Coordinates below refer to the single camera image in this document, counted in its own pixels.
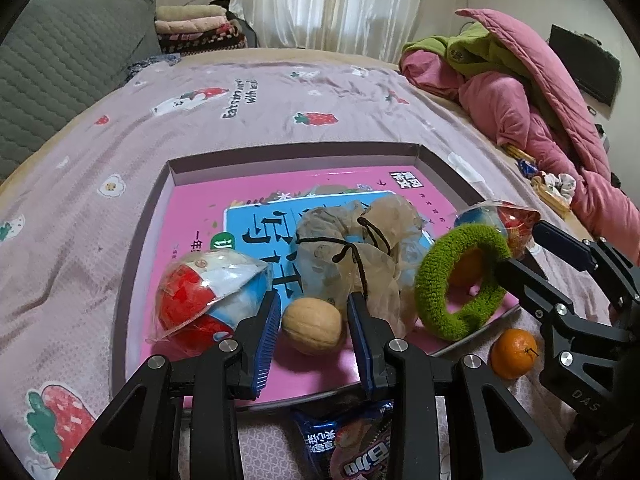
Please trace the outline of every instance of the green fuzzy ring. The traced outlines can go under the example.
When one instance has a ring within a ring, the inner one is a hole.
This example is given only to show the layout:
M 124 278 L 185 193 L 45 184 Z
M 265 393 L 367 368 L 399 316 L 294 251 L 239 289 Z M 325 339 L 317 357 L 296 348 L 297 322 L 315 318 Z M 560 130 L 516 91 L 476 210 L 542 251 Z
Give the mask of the green fuzzy ring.
M 478 247 L 489 256 L 480 291 L 455 314 L 447 312 L 449 276 L 462 255 Z M 507 241 L 493 227 L 462 224 L 439 238 L 415 275 L 415 305 L 424 326 L 447 341 L 459 341 L 478 330 L 502 303 L 506 291 L 492 273 L 495 262 L 511 257 Z

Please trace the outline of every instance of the sheer curtain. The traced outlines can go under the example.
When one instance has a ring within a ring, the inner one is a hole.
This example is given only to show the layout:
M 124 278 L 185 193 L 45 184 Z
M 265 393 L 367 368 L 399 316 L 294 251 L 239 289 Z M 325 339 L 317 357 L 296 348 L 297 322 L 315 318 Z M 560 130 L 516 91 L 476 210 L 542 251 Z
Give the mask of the sheer curtain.
M 397 62 L 420 0 L 231 0 L 261 46 L 363 54 Z

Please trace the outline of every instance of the pink blanket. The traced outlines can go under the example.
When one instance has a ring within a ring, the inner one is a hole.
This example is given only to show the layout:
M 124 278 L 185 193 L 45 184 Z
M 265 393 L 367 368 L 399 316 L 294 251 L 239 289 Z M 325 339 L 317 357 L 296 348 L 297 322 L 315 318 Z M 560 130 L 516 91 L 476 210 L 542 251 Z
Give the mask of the pink blanket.
M 558 56 L 532 28 L 497 10 L 462 9 L 457 14 L 481 22 L 524 63 L 565 131 L 551 130 L 529 105 L 521 83 L 510 76 L 485 72 L 462 82 L 437 54 L 424 51 L 403 56 L 402 73 L 419 88 L 459 100 L 476 127 L 498 145 L 508 142 L 524 150 L 536 158 L 540 170 L 573 176 L 575 215 L 593 235 L 605 237 L 640 264 L 640 212 L 610 184 L 607 155 L 584 99 Z

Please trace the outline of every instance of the television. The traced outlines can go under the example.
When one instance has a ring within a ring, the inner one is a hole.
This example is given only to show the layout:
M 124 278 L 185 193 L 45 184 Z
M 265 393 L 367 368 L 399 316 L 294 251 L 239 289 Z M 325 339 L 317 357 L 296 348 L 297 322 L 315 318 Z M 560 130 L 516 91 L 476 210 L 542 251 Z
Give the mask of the television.
M 578 88 L 611 106 L 618 92 L 620 62 L 593 38 L 551 26 L 549 46 L 562 60 Z

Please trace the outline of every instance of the stack of blankets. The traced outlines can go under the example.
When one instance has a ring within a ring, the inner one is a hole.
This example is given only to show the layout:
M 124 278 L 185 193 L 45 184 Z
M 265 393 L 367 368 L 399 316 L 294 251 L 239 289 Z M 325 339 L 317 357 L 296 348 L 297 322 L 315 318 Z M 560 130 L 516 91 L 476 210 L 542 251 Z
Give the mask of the stack of blankets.
M 229 21 L 226 10 L 216 5 L 158 7 L 156 33 L 164 54 L 247 48 L 238 20 Z

